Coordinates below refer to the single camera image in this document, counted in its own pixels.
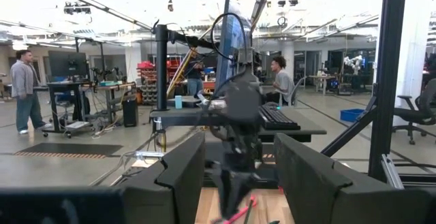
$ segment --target gray floor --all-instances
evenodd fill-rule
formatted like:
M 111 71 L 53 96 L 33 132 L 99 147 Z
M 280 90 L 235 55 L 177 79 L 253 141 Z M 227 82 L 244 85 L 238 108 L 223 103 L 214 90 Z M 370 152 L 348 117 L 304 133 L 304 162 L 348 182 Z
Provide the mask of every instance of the gray floor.
M 364 108 L 369 100 L 368 95 L 354 95 L 351 97 L 337 97 L 314 93 L 307 89 L 300 92 L 298 104 L 299 112 L 313 120 L 327 130 L 327 135 L 313 136 L 312 143 L 307 145 L 315 150 L 321 150 L 335 139 L 350 123 L 339 120 L 340 110 L 350 108 Z M 102 109 L 99 104 L 102 97 L 92 100 L 91 109 Z M 40 101 L 42 114 L 48 120 L 50 106 L 46 104 L 48 94 L 41 93 Z M 147 124 L 150 107 L 140 108 L 140 126 L 134 128 L 119 127 L 102 135 L 92 138 L 90 131 L 85 131 L 72 139 L 64 138 L 59 134 L 50 134 L 47 138 L 39 132 L 31 131 L 29 135 L 18 135 L 15 128 L 16 105 L 13 101 L 0 103 L 0 187 L 40 187 L 40 186 L 72 186 L 89 185 L 118 162 L 117 155 L 136 150 L 142 146 L 151 134 L 151 126 Z M 436 133 L 436 127 L 427 127 L 430 132 Z M 188 127 L 169 128 L 168 143 L 174 147 L 177 138 L 185 134 Z M 350 167 L 365 172 L 368 167 L 371 128 L 366 128 L 356 136 L 348 145 L 342 148 L 334 158 L 339 159 Z M 71 159 L 61 157 L 24 157 L 14 156 L 17 151 L 42 142 L 79 143 L 79 144 L 115 144 L 123 146 L 114 157 L 105 159 Z M 430 163 L 436 164 L 435 138 L 421 137 L 416 133 L 416 145 L 409 145 L 405 132 L 392 134 L 392 158 L 399 163 Z M 123 168 L 111 175 L 104 184 L 108 185 L 119 176 Z M 429 169 L 418 167 L 402 167 L 400 172 L 429 173 Z

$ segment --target blue container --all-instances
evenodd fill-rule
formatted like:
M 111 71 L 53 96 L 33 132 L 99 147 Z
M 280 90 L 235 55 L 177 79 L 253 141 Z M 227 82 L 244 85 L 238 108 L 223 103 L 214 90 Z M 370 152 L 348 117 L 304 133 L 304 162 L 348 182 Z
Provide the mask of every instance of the blue container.
M 341 120 L 348 122 L 356 122 L 357 117 L 359 117 L 364 112 L 363 109 L 348 109 L 341 110 Z
M 176 109 L 182 109 L 182 96 L 181 95 L 176 95 L 174 97 L 174 101 L 175 101 Z

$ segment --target computer monitor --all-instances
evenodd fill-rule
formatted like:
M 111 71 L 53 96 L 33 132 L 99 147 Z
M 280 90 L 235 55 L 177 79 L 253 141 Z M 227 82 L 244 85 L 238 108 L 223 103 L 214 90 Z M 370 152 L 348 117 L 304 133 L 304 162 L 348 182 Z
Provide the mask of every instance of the computer monitor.
M 239 21 L 236 17 L 223 17 L 219 51 L 226 57 L 235 57 L 238 54 L 238 50 L 244 48 L 244 33 L 248 47 L 251 46 L 251 20 L 243 15 L 241 8 L 242 7 L 238 0 L 225 0 L 224 13 L 235 13 L 240 17 L 244 26 L 244 32 L 242 32 Z M 232 62 L 221 55 L 218 55 L 215 87 L 222 85 L 222 83 L 234 74 Z
M 48 51 L 52 77 L 89 76 L 85 53 Z

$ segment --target black desk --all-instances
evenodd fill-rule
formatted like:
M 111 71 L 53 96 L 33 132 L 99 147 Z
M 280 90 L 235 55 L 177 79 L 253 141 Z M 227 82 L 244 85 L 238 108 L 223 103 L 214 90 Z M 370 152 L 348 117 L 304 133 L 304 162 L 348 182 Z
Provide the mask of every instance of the black desk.
M 75 97 L 74 105 L 78 108 L 78 111 L 82 111 L 81 95 L 84 95 L 84 93 L 80 94 L 80 86 L 82 86 L 83 84 L 83 82 L 51 82 L 47 84 L 48 92 L 50 93 L 53 129 L 44 129 L 44 133 L 65 133 L 65 130 L 61 129 L 59 126 L 55 93 L 73 91 Z M 83 121 L 81 112 L 78 113 L 78 121 Z
M 288 118 L 296 121 L 301 129 L 300 130 L 266 130 L 264 128 L 260 129 L 259 137 L 262 142 L 273 142 L 274 135 L 276 133 L 284 133 L 299 142 L 310 142 L 312 135 L 325 135 L 327 131 L 322 129 L 320 126 L 316 125 L 310 119 L 303 116 L 298 109 L 292 107 L 282 107 L 282 113 L 284 113 Z M 162 127 L 166 128 L 169 126 L 224 126 L 227 125 L 225 120 L 216 115 L 212 115 L 209 118 L 208 115 L 203 114 L 200 118 L 200 122 L 197 123 L 198 117 L 201 113 L 200 108 L 182 108 L 175 109 L 170 108 L 168 111 L 153 111 L 150 113 L 150 118 L 161 118 Z M 155 122 L 153 119 L 153 132 L 155 130 Z

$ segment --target office chair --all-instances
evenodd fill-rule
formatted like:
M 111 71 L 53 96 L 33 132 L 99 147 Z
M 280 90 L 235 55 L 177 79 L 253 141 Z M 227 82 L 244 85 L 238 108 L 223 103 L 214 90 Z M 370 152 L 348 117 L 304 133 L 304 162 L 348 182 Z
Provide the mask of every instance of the office chair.
M 424 89 L 424 92 L 422 92 L 422 94 L 415 99 L 415 105 L 418 108 L 418 110 L 416 110 L 414 105 L 412 104 L 411 96 L 399 95 L 398 98 L 404 99 L 407 102 L 407 105 L 409 105 L 410 109 L 395 108 L 394 115 L 399 116 L 404 121 L 407 121 L 408 125 L 394 126 L 392 128 L 392 132 L 395 132 L 399 129 L 407 130 L 407 135 L 410 138 L 409 143 L 411 145 L 415 144 L 414 131 L 421 132 L 421 136 L 431 135 L 436 138 L 435 134 L 429 133 L 426 130 L 414 126 L 414 123 L 419 125 L 436 124 L 435 114 L 433 113 L 430 107 L 430 103 L 435 95 L 436 95 L 436 78 L 430 80 L 429 83 L 427 84 L 427 87 Z
M 291 106 L 296 107 L 297 106 L 297 90 L 298 87 L 302 84 L 302 82 L 306 79 L 307 77 L 302 77 L 298 80 L 298 82 L 295 84 L 294 88 L 292 89 L 291 92 Z M 280 94 L 280 100 L 279 100 L 279 106 L 283 106 L 283 99 L 282 99 L 282 94 Z

